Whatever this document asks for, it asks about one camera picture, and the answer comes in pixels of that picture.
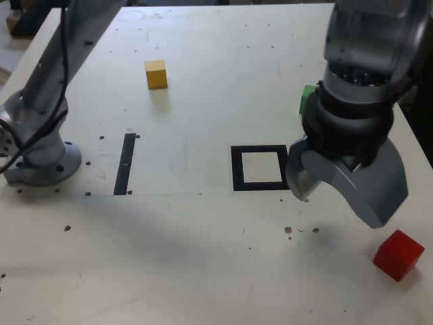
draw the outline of white table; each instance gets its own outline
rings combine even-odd
[[[124,8],[67,92],[62,136],[91,165],[21,194],[1,179],[1,323],[431,324],[433,172],[398,108],[390,138],[409,197],[382,229],[326,184],[309,203],[232,190],[230,146],[303,134],[300,95],[323,75],[331,9]],[[58,21],[55,10],[0,102],[24,86]],[[143,62],[155,59],[168,89],[147,89]],[[125,133],[141,136],[133,195],[113,196]],[[426,248],[400,283],[371,262],[395,229]]]

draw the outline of gray robot arm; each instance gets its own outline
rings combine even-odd
[[[388,139],[392,106],[431,53],[428,0],[337,0],[326,37],[328,65],[307,100],[305,136],[290,147],[286,178],[304,200],[335,187],[372,228],[408,195],[403,162]]]
[[[66,98],[54,112],[65,90],[62,42],[67,51],[69,83],[125,2],[71,1],[64,18],[64,39],[59,25],[25,87],[0,106],[0,152],[9,156],[22,150],[53,113],[57,119],[43,137],[4,171],[9,183],[53,185],[69,178],[80,167],[80,150],[72,142],[62,141],[59,134],[68,111]]]

